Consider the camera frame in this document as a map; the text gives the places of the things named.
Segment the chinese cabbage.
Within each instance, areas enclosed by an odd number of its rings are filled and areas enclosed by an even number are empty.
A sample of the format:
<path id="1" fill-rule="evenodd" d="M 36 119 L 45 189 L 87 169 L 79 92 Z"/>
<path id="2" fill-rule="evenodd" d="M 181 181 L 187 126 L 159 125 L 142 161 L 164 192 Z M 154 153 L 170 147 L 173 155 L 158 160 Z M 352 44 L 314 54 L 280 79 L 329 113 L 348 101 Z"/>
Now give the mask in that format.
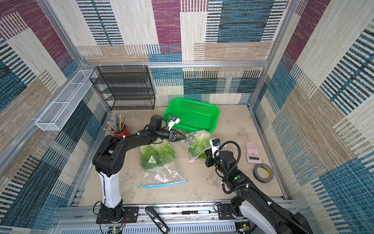
<path id="1" fill-rule="evenodd" d="M 211 147 L 209 143 L 210 138 L 210 135 L 201 135 L 200 137 L 196 138 L 194 142 L 191 143 L 189 153 L 193 159 L 206 159 L 205 151 Z"/>

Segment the polka dot zip-top bag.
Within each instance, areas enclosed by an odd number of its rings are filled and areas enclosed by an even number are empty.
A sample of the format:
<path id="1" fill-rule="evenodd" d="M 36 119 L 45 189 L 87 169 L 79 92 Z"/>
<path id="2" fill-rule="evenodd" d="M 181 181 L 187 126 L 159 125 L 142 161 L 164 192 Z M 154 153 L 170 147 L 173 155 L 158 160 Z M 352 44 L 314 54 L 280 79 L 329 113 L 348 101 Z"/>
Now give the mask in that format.
<path id="1" fill-rule="evenodd" d="M 213 139 L 211 133 L 206 130 L 196 131 L 185 134 L 186 138 L 179 141 L 178 144 L 187 149 L 189 162 L 205 161 L 206 150 L 211 149 L 210 140 Z"/>

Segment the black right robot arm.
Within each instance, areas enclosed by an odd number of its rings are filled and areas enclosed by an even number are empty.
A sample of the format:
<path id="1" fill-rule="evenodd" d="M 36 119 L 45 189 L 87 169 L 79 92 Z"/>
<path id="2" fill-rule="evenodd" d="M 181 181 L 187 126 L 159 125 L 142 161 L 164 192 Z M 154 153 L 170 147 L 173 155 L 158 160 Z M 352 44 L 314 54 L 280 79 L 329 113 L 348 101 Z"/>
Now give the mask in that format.
<path id="1" fill-rule="evenodd" d="M 241 158 L 239 144 L 218 138 L 209 141 L 205 150 L 206 166 L 221 172 L 221 185 L 225 194 L 235 193 L 231 199 L 232 216 L 247 218 L 266 234 L 311 234 L 307 219 L 299 212 L 281 207 L 263 193 L 250 178 L 238 169 Z"/>

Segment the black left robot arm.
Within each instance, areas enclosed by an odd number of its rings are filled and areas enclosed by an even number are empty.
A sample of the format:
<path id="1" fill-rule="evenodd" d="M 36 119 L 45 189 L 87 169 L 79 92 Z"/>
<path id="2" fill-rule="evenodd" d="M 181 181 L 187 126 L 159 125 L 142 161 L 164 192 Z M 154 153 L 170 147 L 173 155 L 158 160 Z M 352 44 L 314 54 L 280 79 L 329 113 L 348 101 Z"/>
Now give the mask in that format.
<path id="1" fill-rule="evenodd" d="M 185 140 L 186 136 L 172 127 L 163 127 L 166 120 L 153 115 L 150 123 L 136 134 L 128 136 L 106 136 L 100 144 L 93 165 L 99 173 L 102 189 L 102 202 L 96 224 L 121 223 L 125 220 L 125 210 L 119 188 L 119 172 L 126 153 L 140 146 L 153 144 L 157 139 L 169 142 Z"/>

